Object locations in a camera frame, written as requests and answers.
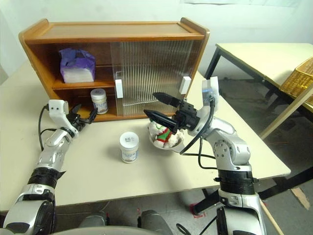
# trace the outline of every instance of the cabinet top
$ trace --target cabinet top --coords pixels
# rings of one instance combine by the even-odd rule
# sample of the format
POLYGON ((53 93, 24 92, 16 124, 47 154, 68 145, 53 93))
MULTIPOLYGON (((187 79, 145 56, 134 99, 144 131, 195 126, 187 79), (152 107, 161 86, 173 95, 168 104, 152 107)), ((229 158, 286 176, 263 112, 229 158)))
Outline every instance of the cabinet top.
POLYGON ((206 28, 180 22, 57 22, 43 19, 20 33, 27 44, 202 40, 206 28))

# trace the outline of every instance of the wooden cabinet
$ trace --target wooden cabinet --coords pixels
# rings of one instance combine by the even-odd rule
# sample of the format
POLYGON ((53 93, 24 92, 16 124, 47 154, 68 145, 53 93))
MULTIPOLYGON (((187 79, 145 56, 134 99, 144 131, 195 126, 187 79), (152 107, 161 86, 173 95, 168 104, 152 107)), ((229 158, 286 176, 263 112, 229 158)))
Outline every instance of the wooden cabinet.
MULTIPOLYGON (((70 106, 82 103, 80 114, 87 117, 92 109, 90 91, 105 89, 109 111, 95 120, 105 121, 145 117, 138 103, 149 108, 152 92, 164 92, 165 88, 182 98, 177 93, 179 79, 183 75, 193 79, 208 36, 206 28, 186 18, 180 22, 70 23, 44 19, 21 32, 19 39, 51 99, 67 100, 70 106), (95 57, 94 82, 64 83, 59 50, 68 47, 86 50, 95 57), (128 84, 123 86, 122 99, 115 95, 117 73, 124 74, 128 84)), ((171 114, 174 110, 160 111, 171 114)))

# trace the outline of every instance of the table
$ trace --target table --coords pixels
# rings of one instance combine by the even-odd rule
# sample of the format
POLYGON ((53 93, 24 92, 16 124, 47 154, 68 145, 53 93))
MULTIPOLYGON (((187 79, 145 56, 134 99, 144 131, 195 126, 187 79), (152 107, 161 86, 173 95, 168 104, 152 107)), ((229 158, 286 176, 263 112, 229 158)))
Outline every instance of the table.
MULTIPOLYGON (((197 109, 202 106, 202 80, 197 73, 188 95, 188 102, 195 104, 197 109)), ((8 210, 14 203, 38 160, 38 117, 47 102, 48 96, 28 62, 0 86, 1 211, 8 210)), ((231 122, 239 136, 249 144, 254 177, 263 179, 290 173, 223 98, 216 116, 231 122)), ((57 206, 208 188, 218 184, 213 181, 217 171, 201 169, 196 157, 153 147, 148 140, 148 122, 145 118, 87 126, 66 154, 62 169, 66 173, 59 179, 55 190, 57 206), (140 139, 139 157, 132 164, 121 161, 118 148, 119 136, 125 131, 136 132, 140 139)), ((42 128, 48 127, 54 127, 54 123, 46 113, 42 128)), ((186 135, 184 143, 191 139, 186 135)), ((197 144, 189 150, 197 151, 197 144)), ((207 142, 203 143, 202 152, 213 154, 207 142)), ((206 158, 202 162, 203 165, 215 165, 212 159, 206 158)))
MULTIPOLYGON (((292 71, 313 56, 313 45, 307 43, 219 43, 216 44, 216 50, 205 73, 205 78, 209 79, 212 76, 220 56, 241 68, 254 79, 261 81, 269 88, 267 96, 273 93, 277 94, 278 98, 268 109, 276 107, 280 98, 291 104, 260 134, 262 139, 268 136, 295 110, 313 121, 313 106, 303 103, 313 93, 313 85, 307 88, 296 100, 279 90, 279 87, 292 71)), ((259 194, 262 199, 266 199, 312 178, 313 167, 288 180, 284 177, 274 179, 277 186, 259 194)))

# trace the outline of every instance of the wicker basket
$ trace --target wicker basket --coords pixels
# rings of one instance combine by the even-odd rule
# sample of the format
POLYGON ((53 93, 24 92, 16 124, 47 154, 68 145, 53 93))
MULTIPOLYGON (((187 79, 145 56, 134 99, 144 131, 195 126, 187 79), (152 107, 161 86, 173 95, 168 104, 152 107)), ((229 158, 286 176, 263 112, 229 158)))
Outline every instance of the wicker basket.
MULTIPOLYGON (((280 86, 280 90, 297 97, 313 82, 313 57, 299 65, 286 81, 280 86)), ((313 95, 306 100, 313 105, 313 95)))

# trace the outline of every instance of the jar lid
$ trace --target jar lid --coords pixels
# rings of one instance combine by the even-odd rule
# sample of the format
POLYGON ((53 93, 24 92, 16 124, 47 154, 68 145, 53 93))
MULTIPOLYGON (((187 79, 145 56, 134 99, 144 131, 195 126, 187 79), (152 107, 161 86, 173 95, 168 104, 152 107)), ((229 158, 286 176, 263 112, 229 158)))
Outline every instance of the jar lid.
POLYGON ((102 88, 97 88, 97 89, 93 89, 91 92, 90 92, 90 95, 92 98, 95 98, 95 99, 102 99, 106 96, 106 91, 102 88))
POLYGON ((131 150, 139 145, 139 137, 134 132, 125 132, 119 138, 119 143, 123 148, 131 150))

